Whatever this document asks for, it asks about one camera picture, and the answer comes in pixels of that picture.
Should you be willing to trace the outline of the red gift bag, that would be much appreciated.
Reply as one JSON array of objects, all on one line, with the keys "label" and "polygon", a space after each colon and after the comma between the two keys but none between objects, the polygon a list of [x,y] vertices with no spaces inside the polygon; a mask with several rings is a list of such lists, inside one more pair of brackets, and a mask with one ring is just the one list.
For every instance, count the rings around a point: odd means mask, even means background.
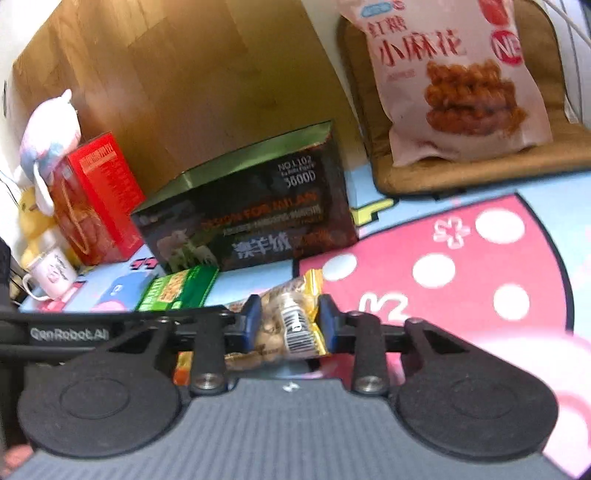
[{"label": "red gift bag", "polygon": [[82,264],[126,261],[143,245],[131,212],[145,195],[112,134],[66,155],[49,192],[58,226]]}]

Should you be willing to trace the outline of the black cardboard box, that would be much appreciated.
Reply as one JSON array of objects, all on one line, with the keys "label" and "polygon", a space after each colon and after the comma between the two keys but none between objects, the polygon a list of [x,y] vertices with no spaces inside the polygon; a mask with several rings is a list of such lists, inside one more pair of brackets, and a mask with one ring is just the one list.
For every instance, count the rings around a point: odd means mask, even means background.
[{"label": "black cardboard box", "polygon": [[331,121],[187,170],[131,219],[168,273],[301,259],[358,240]]}]

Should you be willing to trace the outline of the wooden board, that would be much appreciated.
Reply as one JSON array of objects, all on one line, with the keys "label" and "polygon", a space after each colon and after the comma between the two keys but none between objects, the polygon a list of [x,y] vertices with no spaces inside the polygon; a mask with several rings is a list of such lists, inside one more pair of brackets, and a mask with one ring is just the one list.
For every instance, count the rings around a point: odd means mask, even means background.
[{"label": "wooden board", "polygon": [[346,167],[366,158],[300,1],[63,1],[13,63],[13,131],[65,90],[83,138],[113,134],[148,194],[226,152],[327,120]]}]

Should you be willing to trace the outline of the peanut snack packet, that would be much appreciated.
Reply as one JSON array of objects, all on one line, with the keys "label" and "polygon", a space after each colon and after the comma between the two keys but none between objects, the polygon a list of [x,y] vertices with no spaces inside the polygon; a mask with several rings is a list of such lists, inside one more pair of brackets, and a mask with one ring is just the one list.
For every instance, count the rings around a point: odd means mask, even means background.
[{"label": "peanut snack packet", "polygon": [[262,320],[254,346],[246,353],[226,355],[228,369],[245,371],[280,361],[328,355],[324,335],[315,320],[323,289],[322,271],[311,269],[263,293]]}]

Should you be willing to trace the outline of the pastel plush toy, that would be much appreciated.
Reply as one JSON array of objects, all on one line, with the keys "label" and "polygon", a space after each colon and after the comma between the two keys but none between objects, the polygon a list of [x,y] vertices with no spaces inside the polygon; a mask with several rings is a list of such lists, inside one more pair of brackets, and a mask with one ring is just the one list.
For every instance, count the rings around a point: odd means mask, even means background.
[{"label": "pastel plush toy", "polygon": [[34,188],[34,200],[43,215],[52,217],[50,194],[54,170],[79,145],[81,129],[72,105],[72,91],[42,102],[31,114],[19,147],[19,165],[12,174],[16,185]]}]

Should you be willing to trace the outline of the pink snack bag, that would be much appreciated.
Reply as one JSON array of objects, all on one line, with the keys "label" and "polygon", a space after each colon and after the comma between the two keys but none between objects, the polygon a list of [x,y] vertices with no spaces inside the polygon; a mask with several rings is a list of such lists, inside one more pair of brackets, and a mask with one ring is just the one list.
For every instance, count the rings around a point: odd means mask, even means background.
[{"label": "pink snack bag", "polygon": [[341,1],[366,35],[394,166],[475,161],[551,142],[511,1]]}]

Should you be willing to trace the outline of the white mug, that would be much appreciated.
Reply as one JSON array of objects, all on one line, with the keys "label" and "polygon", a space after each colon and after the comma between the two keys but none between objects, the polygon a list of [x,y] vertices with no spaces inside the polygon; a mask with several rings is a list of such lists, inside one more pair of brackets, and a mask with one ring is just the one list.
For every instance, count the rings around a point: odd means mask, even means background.
[{"label": "white mug", "polygon": [[[59,246],[53,246],[34,259],[22,278],[25,292],[34,300],[43,302],[59,300],[73,286],[77,271]],[[35,295],[29,282],[33,280],[44,292]]]}]

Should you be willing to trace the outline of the green snack packet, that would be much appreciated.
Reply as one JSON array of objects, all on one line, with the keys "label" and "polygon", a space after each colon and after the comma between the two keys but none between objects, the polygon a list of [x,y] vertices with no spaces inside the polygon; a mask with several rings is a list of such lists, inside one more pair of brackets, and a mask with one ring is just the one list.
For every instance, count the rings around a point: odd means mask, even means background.
[{"label": "green snack packet", "polygon": [[200,308],[216,280],[218,268],[197,265],[154,279],[145,290],[137,311]]}]

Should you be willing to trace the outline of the yellow plush toy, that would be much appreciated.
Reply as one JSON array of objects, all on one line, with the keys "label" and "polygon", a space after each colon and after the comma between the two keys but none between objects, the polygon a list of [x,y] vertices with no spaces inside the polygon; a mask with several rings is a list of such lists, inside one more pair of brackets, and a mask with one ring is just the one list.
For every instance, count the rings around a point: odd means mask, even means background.
[{"label": "yellow plush toy", "polygon": [[20,265],[29,269],[41,254],[57,243],[54,235],[56,222],[53,217],[44,215],[38,208],[33,187],[22,191],[18,222],[25,242],[23,253],[20,255]]}]

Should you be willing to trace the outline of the brown seat cushion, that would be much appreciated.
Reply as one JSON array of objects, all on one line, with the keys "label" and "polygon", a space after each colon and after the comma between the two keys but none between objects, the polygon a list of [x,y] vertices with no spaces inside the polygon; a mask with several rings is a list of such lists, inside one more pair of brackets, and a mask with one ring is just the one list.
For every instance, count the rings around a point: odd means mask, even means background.
[{"label": "brown seat cushion", "polygon": [[342,1],[339,48],[374,180],[416,195],[585,170],[554,1]]}]

